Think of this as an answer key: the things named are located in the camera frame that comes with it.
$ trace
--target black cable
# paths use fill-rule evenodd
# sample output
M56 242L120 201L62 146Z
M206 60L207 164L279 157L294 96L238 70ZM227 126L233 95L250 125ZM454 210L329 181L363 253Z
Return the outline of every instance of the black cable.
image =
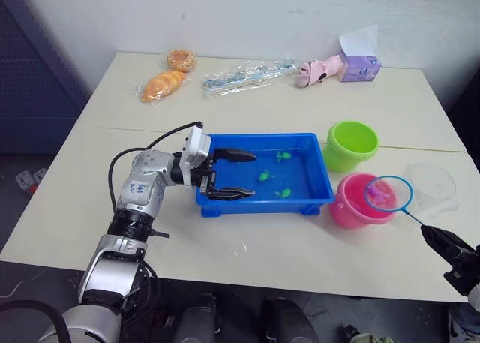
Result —
M188 124L185 124L185 125L182 125L181 127L178 127L178 128L175 128L175 129L172 129L171 131L168 131L166 132L164 135L162 135L161 137L155 139L153 142L151 142L150 144L147 145L146 148L130 148L130 149L126 149L124 150L123 152L120 152L118 153L114 159L112 159L112 161L110 162L110 166L108 168L108 190L109 190L109 194L110 194L110 200L112 201L112 208L113 208L113 212L115 212L115 208L117 206L116 204L116 199L115 199L115 193L113 192L113 183L112 183L112 175L113 175L113 168L115 166L115 163L117 162L117 160L127 154L127 153L130 153L130 152L137 152L137 151L142 151L142 150L147 150L147 149L151 149L155 144L157 144L158 142L160 142L162 139L165 139L166 137L168 137L169 135L172 135L178 131L182 131L184 129L187 129L187 128L190 128L190 127L193 127L193 126L197 126L199 128L203 128L203 123L202 122L192 122L192 123L188 123Z
M70 334L68 333L67 324L63 319L62 315L53 308L51 305L48 305L43 302L38 302L37 300L16 300L13 302L7 302L0 305L0 313L3 311L9 311L10 309L17 308L29 308L44 313L53 323L55 331L57 333L57 338L59 343L71 343Z

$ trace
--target gray floor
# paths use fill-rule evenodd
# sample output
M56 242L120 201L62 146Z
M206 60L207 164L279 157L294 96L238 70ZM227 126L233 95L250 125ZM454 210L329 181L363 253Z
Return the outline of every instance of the gray floor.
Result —
M27 169L32 173L48 167L53 157L39 155L0 155L0 248L3 247L29 196L22 192L15 175ZM14 299L39 299L60 311L74 306L82 272L0 262L0 303ZM13 296L7 296L16 285ZM356 299L328 294L226 286L188 281L163 281L162 300L173 312L181 311L198 294L212 292L219 297L223 315L220 342L258 342L258 321L265 299L282 296L298 303L310 318L321 342L341 343L338 329L352 324L362 332L391 336L395 342L447 342L446 308L442 303L393 299ZM19 310L0 316L0 341L36 341L48 327L40 313ZM125 334L121 341L137 341Z

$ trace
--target blue plastic tray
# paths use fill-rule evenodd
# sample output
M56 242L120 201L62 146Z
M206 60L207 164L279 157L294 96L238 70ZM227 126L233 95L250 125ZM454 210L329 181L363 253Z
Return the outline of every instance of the blue plastic tray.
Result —
M197 189L196 202L202 207L203 217L276 212L318 215L323 204L334 200L315 134L213 134L210 153L216 148L244 149L256 155L255 161L219 160L214 166L216 188L241 187L255 194L240 200L210 200ZM292 157L278 161L278 152L288 152ZM274 177L259 181L259 175L266 170ZM289 197L275 193L286 188L292 191Z

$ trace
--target white table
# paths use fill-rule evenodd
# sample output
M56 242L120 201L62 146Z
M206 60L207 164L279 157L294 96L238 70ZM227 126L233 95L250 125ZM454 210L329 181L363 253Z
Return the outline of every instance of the white table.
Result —
M190 82L156 106L140 103L133 87L160 72L160 56L118 53L77 124L168 131L202 120L216 134L313 132L326 141L341 120L358 120L378 133L382 146L465 152L422 71L383 68L373 82L340 83L336 77L305 89L287 83L204 98L206 74L238 60L200 58Z
M107 190L110 159L144 146L158 134L78 125L31 199L0 259L85 269L112 210ZM182 135L158 148L178 151ZM132 155L118 162L118 192ZM381 148L358 167L375 174L402 173L407 164L432 161L457 184L460 208L430 221L468 243L480 242L479 175L465 153ZM343 175L331 174L334 187ZM399 215L391 223L344 230L327 209L298 214L223 215L201 218L191 189L166 190L154 228L170 239L150 238L146 260L163 278L278 287L354 296L463 301L442 274L449 266L423 241L419 226Z
M200 75L231 61L200 59L193 74L197 81L150 107L131 96L131 87L156 73L157 60L146 54L116 56L24 211L1 260L85 269L112 217L107 189L110 159L123 149L145 146L159 131L193 120L203 120L210 133L313 131L321 140L337 120L366 122L375 127L384 147L358 171L402 174L412 163L440 165L457 184L460 208L427 223L454 231L470 245L480 242L479 173L420 71L382 69L372 83L329 79L298 90L280 83L204 99L197 84ZM387 121L387 114L396 118ZM158 148L177 152L184 138L175 134ZM133 154L117 164L113 176L117 194ZM335 188L343 177L330 174ZM448 264L425 244L417 223L402 215L383 226L355 231L336 226L327 209L310 217L207 219L200 217L193 191L179 186L167 189L154 227L171 234L170 239L148 241L146 259L164 278L464 301L442 277Z

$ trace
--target tissue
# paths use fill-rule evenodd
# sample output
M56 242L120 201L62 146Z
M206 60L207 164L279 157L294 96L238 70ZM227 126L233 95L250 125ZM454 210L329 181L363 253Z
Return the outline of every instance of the tissue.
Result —
M369 26L339 37L343 62L338 72L341 82L365 82L374 80L382 63L377 58L378 27Z

